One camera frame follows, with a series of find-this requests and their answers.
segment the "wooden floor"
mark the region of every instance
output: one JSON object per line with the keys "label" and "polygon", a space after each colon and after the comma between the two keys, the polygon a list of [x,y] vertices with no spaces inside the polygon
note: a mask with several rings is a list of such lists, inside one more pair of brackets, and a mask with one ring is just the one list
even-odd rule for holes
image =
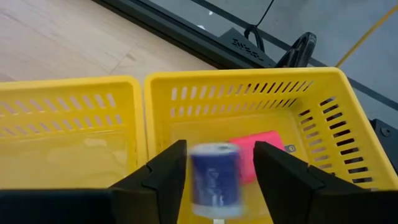
{"label": "wooden floor", "polygon": [[0,81],[212,66],[90,0],[1,0]]}

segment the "blue can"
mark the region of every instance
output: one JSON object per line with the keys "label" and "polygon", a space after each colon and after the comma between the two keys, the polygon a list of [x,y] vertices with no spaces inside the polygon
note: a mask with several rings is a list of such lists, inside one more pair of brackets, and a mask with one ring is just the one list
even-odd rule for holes
{"label": "blue can", "polygon": [[239,148],[228,143],[200,144],[189,155],[193,212],[208,218],[241,216]]}

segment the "black wheel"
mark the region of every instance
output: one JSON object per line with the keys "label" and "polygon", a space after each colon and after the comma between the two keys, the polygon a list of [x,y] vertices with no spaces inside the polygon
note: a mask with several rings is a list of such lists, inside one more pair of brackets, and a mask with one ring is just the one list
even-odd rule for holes
{"label": "black wheel", "polygon": [[278,61],[275,68],[306,67],[317,43],[317,37],[306,32],[298,38],[286,54]]}

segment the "red sponge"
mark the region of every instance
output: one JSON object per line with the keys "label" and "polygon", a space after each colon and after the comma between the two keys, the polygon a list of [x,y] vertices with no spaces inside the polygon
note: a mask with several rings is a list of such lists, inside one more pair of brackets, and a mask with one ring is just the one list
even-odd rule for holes
{"label": "red sponge", "polygon": [[256,179],[256,171],[253,164],[253,149],[256,141],[265,141],[269,144],[284,149],[284,144],[278,132],[268,131],[266,133],[252,134],[245,137],[233,138],[229,142],[238,145],[240,150],[240,174],[241,180],[244,184],[251,183]]}

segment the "plastic basket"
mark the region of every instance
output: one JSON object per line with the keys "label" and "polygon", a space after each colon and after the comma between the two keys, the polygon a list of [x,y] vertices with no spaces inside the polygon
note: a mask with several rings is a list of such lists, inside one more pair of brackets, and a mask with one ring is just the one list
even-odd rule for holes
{"label": "plastic basket", "polygon": [[0,83],[0,189],[107,187],[147,161],[132,77]]}
{"label": "plastic basket", "polygon": [[[291,154],[309,164],[365,189],[398,186],[337,68],[167,72],[150,76],[145,85],[149,157],[178,139],[192,146],[275,130]],[[206,222],[184,204],[180,220]]]}

